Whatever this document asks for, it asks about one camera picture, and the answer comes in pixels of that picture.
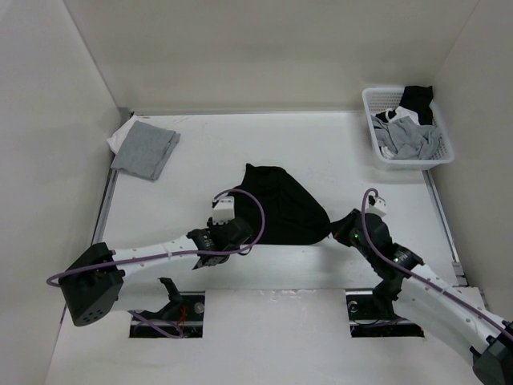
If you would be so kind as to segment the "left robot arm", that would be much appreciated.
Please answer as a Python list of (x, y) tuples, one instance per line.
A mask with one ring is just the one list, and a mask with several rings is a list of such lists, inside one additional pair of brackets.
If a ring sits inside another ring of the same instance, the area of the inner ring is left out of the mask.
[(193, 229), (172, 241), (132, 249), (91, 245), (54, 280), (75, 326), (89, 326), (111, 311), (148, 310), (162, 319), (180, 310), (174, 269), (213, 267), (250, 249), (254, 232), (236, 217)]

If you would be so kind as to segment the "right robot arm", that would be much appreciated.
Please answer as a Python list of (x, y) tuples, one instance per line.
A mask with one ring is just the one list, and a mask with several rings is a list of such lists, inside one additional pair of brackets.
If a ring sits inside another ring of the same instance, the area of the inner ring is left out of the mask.
[(374, 213), (352, 210), (331, 225), (333, 238), (354, 247), (381, 278), (371, 305), (384, 318), (396, 315), (458, 353), (483, 384), (512, 382), (512, 324), (471, 303), (416, 253), (394, 242)]

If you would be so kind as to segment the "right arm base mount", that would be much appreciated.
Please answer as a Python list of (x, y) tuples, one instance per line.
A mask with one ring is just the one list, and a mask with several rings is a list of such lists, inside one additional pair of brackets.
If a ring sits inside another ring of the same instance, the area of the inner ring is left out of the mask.
[(353, 338), (423, 338), (423, 329), (410, 320), (398, 316), (393, 300), (398, 298), (402, 280), (381, 281), (373, 289), (345, 292), (349, 318), (349, 332)]

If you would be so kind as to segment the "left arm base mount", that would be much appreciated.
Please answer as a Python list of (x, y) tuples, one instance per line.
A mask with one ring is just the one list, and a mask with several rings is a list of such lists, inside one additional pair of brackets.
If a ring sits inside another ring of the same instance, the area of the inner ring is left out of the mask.
[(132, 315), (130, 338), (202, 338), (205, 314), (205, 292), (179, 292), (170, 278), (160, 278), (168, 292), (168, 301), (157, 311), (137, 310), (136, 313), (149, 320), (148, 325)]

